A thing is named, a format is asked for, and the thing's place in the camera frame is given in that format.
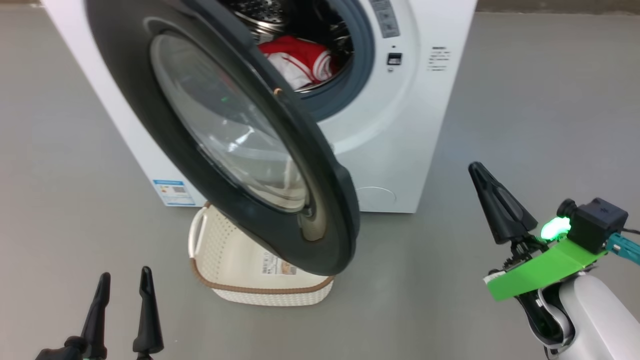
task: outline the door glass window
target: door glass window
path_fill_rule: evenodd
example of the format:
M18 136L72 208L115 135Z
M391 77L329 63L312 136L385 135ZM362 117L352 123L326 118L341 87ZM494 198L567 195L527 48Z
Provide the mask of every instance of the door glass window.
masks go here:
M299 211L307 186L265 114L194 43L159 35L151 45L157 80L184 127L235 184L282 211Z

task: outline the stainless steel drum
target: stainless steel drum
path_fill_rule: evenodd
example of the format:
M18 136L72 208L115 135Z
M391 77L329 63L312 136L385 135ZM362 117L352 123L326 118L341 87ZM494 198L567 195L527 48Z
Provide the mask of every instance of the stainless steel drum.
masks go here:
M292 13L287 0L231 0L226 4L249 28L258 44L283 35Z
M326 0L314 0L313 8L318 19L329 27L332 34L333 51L341 56L350 57L353 54L351 34L342 17Z

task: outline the cable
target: cable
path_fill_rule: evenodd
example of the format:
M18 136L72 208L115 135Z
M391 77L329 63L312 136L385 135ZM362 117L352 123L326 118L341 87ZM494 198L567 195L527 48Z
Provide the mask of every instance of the cable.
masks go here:
M634 229L625 229L625 228L623 228L622 231L624 233L632 233L632 234L640 235L640 231L634 230Z

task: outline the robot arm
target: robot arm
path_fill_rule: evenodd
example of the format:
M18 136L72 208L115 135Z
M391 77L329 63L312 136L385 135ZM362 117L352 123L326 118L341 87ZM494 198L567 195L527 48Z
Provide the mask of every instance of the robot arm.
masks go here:
M110 289L111 275L106 272L100 276L82 334L67 338L64 347L41 350L36 360L105 360L107 348L104 346L104 319ZM162 351L164 343L160 331L154 279L151 269L147 266L142 268L140 297L140 324L138 337L133 341L133 351L138 353L138 360L153 360L150 355Z
M570 224L548 240L537 238L529 231L538 222L484 165L472 163L469 173L495 242L511 242L512 257L484 281L495 300L520 303L547 357L639 359L640 324L588 275L607 251L640 265L640 247L620 235L628 213L602 199L581 206L567 199L557 215Z

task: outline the wall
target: wall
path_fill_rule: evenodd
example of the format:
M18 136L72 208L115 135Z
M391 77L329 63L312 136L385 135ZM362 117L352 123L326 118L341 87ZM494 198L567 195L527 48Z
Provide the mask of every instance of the wall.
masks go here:
M481 12L640 13L638 0L478 0Z

